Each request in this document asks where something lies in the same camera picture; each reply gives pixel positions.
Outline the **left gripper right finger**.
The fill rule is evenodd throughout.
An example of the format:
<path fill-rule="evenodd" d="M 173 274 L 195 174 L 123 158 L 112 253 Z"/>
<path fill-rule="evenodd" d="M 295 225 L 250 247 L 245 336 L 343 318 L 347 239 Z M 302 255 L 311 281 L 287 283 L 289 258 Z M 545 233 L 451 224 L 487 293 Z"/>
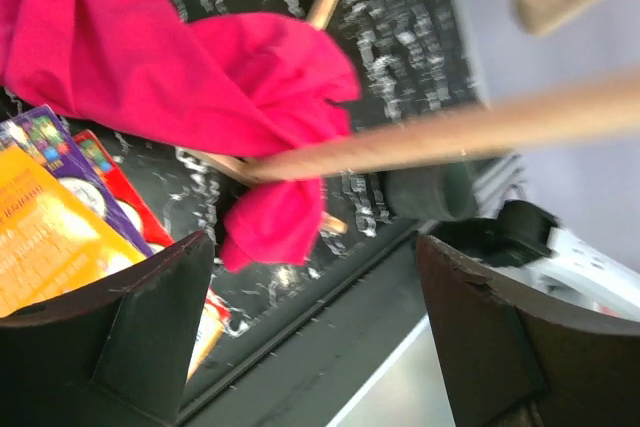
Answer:
<path fill-rule="evenodd" d="M 431 236 L 416 261 L 456 425 L 638 425 L 638 323 L 557 300 Z"/>

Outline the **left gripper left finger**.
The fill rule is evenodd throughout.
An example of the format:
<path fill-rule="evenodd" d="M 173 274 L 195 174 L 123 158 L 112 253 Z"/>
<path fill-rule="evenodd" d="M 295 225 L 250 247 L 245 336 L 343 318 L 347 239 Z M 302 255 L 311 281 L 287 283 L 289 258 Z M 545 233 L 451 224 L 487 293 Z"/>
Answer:
<path fill-rule="evenodd" d="M 196 232 L 3 318 L 2 425 L 175 425 L 212 260 Z"/>

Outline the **red t shirt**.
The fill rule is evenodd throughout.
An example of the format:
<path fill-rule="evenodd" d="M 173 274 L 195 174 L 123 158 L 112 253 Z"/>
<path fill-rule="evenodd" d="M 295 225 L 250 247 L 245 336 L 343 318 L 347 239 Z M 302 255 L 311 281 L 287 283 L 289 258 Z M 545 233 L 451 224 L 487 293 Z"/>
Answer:
<path fill-rule="evenodd" d="M 347 136 L 360 95 L 351 61 L 307 23 L 187 24 L 170 0 L 1 0 L 1 83 L 66 117 L 254 159 Z"/>

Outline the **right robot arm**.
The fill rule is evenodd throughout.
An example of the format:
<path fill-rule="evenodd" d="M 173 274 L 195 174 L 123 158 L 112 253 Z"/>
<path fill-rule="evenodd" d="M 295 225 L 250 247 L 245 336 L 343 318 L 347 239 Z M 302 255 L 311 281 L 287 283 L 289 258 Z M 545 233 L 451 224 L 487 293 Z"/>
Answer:
<path fill-rule="evenodd" d="M 530 202 L 509 200 L 495 218 L 444 223 L 433 235 L 551 297 L 603 314 L 639 319 L 639 274 Z"/>

